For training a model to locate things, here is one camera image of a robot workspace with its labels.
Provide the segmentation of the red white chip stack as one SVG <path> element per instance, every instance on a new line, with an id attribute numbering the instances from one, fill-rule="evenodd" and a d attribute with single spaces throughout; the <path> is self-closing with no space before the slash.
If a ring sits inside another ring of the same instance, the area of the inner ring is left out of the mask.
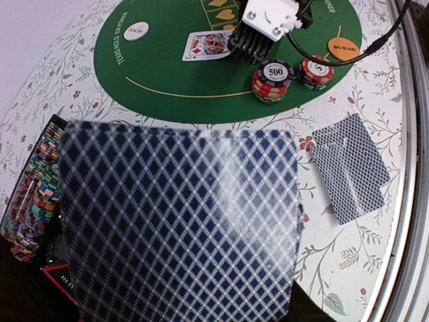
<path id="1" fill-rule="evenodd" d="M 335 68 L 315 63 L 307 58 L 298 65 L 299 82 L 311 91 L 322 91 L 327 88 L 335 76 Z"/>

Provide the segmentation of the orange big blind button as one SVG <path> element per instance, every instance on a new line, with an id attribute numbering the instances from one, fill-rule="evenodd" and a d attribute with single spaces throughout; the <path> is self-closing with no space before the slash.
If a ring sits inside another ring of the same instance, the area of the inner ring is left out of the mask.
<path id="1" fill-rule="evenodd" d="M 360 55 L 358 45 L 342 37 L 330 39 L 327 48 L 330 55 L 341 62 L 352 60 Z"/>

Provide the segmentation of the blue playing card deck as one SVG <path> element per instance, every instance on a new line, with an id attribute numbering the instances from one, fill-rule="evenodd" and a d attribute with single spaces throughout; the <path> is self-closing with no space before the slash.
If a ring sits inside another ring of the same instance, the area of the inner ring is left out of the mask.
<path id="1" fill-rule="evenodd" d="M 279 321 L 302 232 L 285 130 L 73 121 L 59 146 L 84 321 Z"/>

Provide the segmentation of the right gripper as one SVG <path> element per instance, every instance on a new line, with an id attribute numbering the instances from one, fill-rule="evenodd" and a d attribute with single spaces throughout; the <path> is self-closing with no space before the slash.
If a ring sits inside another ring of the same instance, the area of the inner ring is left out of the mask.
<path id="1" fill-rule="evenodd" d="M 272 46 L 271 39 L 244 23 L 237 26 L 227 43 L 230 56 L 249 65 L 261 64 Z"/>

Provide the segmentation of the black poker chip case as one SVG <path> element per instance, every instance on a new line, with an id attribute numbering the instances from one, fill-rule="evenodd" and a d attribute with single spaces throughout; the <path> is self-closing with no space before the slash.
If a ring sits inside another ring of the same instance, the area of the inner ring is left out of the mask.
<path id="1" fill-rule="evenodd" d="M 62 253 L 58 145 L 67 122 L 51 116 L 30 147 L 1 220 L 1 320 L 78 321 Z"/>

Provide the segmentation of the white dealer button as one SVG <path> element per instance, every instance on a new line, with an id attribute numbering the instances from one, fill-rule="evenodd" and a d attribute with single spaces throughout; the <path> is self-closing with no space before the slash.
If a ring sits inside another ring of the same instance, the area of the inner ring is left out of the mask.
<path id="1" fill-rule="evenodd" d="M 139 21 L 129 26 L 125 30 L 123 34 L 123 38 L 128 42 L 133 42 L 144 37 L 144 35 L 146 35 L 148 31 L 149 31 L 149 24 L 145 21 Z"/>

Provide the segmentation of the purple black chip stack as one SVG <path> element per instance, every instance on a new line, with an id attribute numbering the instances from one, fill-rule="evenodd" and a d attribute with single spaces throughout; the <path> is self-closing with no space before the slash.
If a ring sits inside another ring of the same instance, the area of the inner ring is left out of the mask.
<path id="1" fill-rule="evenodd" d="M 294 69 L 287 62 L 265 60 L 253 75 L 252 90 L 260 101 L 274 104 L 284 99 L 294 78 Z"/>

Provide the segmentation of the dealt card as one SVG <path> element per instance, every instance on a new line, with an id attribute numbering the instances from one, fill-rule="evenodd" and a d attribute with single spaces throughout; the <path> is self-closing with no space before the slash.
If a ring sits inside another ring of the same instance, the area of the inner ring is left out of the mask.
<path id="1" fill-rule="evenodd" d="M 378 187 L 390 181 L 385 162 L 357 113 L 312 132 L 312 136 L 318 145 L 342 144 L 347 154 L 354 158 L 357 168 Z"/>
<path id="2" fill-rule="evenodd" d="M 342 144 L 317 146 L 313 156 L 339 224 L 344 225 L 384 206 L 380 187 L 357 168 L 354 158 Z"/>

